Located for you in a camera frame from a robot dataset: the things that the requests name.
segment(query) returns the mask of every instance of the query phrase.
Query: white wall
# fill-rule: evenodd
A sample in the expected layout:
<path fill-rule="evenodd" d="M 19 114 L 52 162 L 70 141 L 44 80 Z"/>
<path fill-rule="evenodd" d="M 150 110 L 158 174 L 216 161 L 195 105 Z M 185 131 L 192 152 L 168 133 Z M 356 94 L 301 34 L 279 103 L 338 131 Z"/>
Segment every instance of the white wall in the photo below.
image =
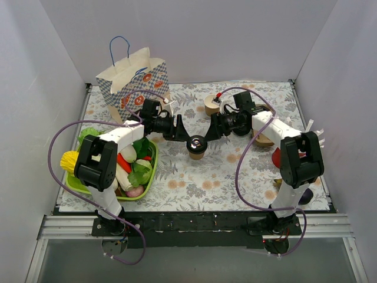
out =
<path fill-rule="evenodd" d="M 48 173 L 54 133 L 76 120 L 85 84 L 38 0 L 0 1 L 0 281 L 23 282 L 58 186 Z M 67 150 L 73 132 L 54 151 Z"/>
<path fill-rule="evenodd" d="M 325 176 L 377 281 L 377 2 L 339 0 L 297 79 L 307 119 L 325 128 Z"/>
<path fill-rule="evenodd" d="M 296 78 L 336 0 L 41 0 L 85 82 L 111 65 L 116 35 L 149 46 L 169 80 Z M 114 42 L 115 57 L 126 46 Z"/>

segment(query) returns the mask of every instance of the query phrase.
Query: bag handle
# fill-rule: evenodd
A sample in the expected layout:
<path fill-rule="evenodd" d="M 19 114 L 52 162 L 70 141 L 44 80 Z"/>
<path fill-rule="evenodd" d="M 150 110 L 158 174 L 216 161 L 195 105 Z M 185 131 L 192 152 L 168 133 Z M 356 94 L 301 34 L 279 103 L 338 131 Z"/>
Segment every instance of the bag handle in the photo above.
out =
<path fill-rule="evenodd" d="M 128 48 L 127 48 L 127 58 L 130 57 L 130 43 L 128 42 L 127 39 L 125 39 L 124 37 L 122 37 L 121 35 L 118 35 L 117 37 L 114 37 L 111 41 L 110 41 L 110 55 L 111 55 L 111 61 L 113 62 L 113 66 L 115 67 L 115 63 L 114 63 L 114 57 L 113 57 L 113 51 L 111 50 L 111 43 L 113 43 L 113 40 L 116 39 L 116 38 L 123 38 L 127 44 L 128 44 Z"/>

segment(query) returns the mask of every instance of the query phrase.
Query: glass panel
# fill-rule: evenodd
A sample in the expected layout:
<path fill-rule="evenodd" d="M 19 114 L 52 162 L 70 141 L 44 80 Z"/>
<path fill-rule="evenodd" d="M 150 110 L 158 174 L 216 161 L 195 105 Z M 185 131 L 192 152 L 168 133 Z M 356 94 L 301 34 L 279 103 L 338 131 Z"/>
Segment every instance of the glass panel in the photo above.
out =
<path fill-rule="evenodd" d="M 296 243 L 290 240 L 291 246 Z M 140 250 L 121 257 L 136 259 Z M 342 239 L 305 239 L 278 260 L 239 247 L 148 248 L 125 266 L 104 257 L 100 240 L 50 240 L 38 282 L 356 282 Z"/>

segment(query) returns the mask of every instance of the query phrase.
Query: toy vegetable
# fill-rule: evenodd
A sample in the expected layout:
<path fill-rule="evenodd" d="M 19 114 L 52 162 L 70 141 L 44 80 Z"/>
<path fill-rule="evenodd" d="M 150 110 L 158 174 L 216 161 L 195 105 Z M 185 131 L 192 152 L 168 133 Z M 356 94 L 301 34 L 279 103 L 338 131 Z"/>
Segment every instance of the toy vegetable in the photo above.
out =
<path fill-rule="evenodd" d="M 96 130 L 95 128 L 93 128 L 93 127 L 89 127 L 89 128 L 86 128 L 86 129 L 82 130 L 81 133 L 80 133 L 80 135 L 77 137 L 77 140 L 78 140 L 78 142 L 80 143 L 80 147 L 81 147 L 81 144 L 82 144 L 82 141 L 84 140 L 84 138 L 85 138 L 87 135 L 89 135 L 89 134 L 91 134 L 92 136 L 97 137 L 97 136 L 101 135 L 102 132 L 97 131 L 97 130 Z"/>
<path fill-rule="evenodd" d="M 128 173 L 123 170 L 123 168 L 117 163 L 117 171 L 115 177 L 123 191 L 127 192 L 134 188 L 133 185 L 128 181 Z"/>
<path fill-rule="evenodd" d="M 114 178 L 113 183 L 111 184 L 111 187 L 113 187 L 114 191 L 118 189 L 118 181 L 117 178 Z"/>
<path fill-rule="evenodd" d="M 134 187 L 133 189 L 126 192 L 125 195 L 129 198 L 136 198 L 140 196 L 142 193 L 144 193 L 144 187 L 142 185 L 139 185 L 139 187 Z"/>
<path fill-rule="evenodd" d="M 120 154 L 124 158 L 125 161 L 132 163 L 136 160 L 136 150 L 135 148 L 130 144 L 129 146 L 126 146 L 120 151 Z"/>
<path fill-rule="evenodd" d="M 64 170 L 70 173 L 73 173 L 73 171 L 75 170 L 77 158 L 78 158 L 78 152 L 74 152 L 74 151 L 65 152 L 60 160 L 60 166 Z"/>
<path fill-rule="evenodd" d="M 133 187 L 138 187 L 149 182 L 152 175 L 152 165 L 149 161 L 138 159 L 132 164 L 133 170 L 128 175 L 128 181 Z"/>
<path fill-rule="evenodd" d="M 117 156 L 117 163 L 126 171 L 128 174 L 131 173 L 131 165 L 125 161 L 122 157 L 122 155 L 119 153 Z"/>

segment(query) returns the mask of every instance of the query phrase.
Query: table surface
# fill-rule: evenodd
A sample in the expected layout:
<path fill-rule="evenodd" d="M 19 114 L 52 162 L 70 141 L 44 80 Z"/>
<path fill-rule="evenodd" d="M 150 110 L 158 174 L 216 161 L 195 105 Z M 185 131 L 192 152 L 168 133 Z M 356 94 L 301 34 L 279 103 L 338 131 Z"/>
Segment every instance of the table surface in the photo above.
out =
<path fill-rule="evenodd" d="M 189 135 L 204 136 L 210 125 L 210 117 L 204 112 L 203 100 L 209 94 L 217 94 L 232 86 L 243 86 L 257 91 L 276 109 L 278 117 L 290 126 L 304 130 L 296 100 L 289 83 L 225 82 L 201 84 L 170 84 L 171 98 L 176 100 L 175 113 L 182 114 L 183 123 Z M 229 91 L 225 102 L 234 105 Z M 262 103 L 253 97 L 256 103 Z M 85 120 L 113 121 L 98 87 L 93 87 L 87 105 Z M 112 127 L 99 124 L 85 124 L 109 131 Z M 240 156 L 251 139 L 251 135 L 237 137 L 234 134 L 209 142 L 201 160 L 192 160 L 186 144 L 166 141 L 162 134 L 153 133 L 149 139 L 157 143 L 158 165 L 153 184 L 140 200 L 121 202 L 125 211 L 240 211 L 253 210 L 237 196 L 234 177 Z M 273 179 L 280 177 L 273 165 L 271 155 L 276 146 L 252 145 L 245 156 L 239 184 L 241 194 L 255 205 L 268 207 L 277 194 Z M 328 202 L 321 181 L 311 184 L 314 193 L 305 210 L 328 210 Z M 75 196 L 64 192 L 60 212 L 91 212 L 94 207 Z"/>

